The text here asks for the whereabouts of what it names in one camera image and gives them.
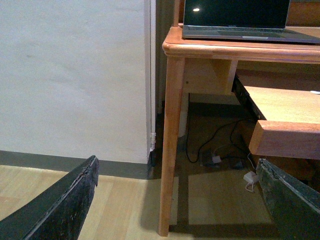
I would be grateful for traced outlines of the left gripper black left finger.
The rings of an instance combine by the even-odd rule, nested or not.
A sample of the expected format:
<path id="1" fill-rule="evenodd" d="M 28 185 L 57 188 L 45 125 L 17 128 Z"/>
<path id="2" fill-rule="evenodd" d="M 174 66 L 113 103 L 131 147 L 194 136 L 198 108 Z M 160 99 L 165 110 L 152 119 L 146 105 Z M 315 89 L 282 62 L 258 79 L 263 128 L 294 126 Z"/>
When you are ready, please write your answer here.
<path id="1" fill-rule="evenodd" d="M 0 222 L 2 240 L 76 240 L 94 198 L 99 160 L 92 155 Z"/>

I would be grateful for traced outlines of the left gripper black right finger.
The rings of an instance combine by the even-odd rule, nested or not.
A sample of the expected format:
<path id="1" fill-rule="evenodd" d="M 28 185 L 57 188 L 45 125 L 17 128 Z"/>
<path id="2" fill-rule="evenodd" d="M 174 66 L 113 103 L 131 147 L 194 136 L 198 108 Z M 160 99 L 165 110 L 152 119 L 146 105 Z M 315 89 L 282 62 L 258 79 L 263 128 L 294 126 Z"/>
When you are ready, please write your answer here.
<path id="1" fill-rule="evenodd" d="M 283 240 L 320 238 L 320 193 L 268 160 L 256 173 L 264 201 Z"/>

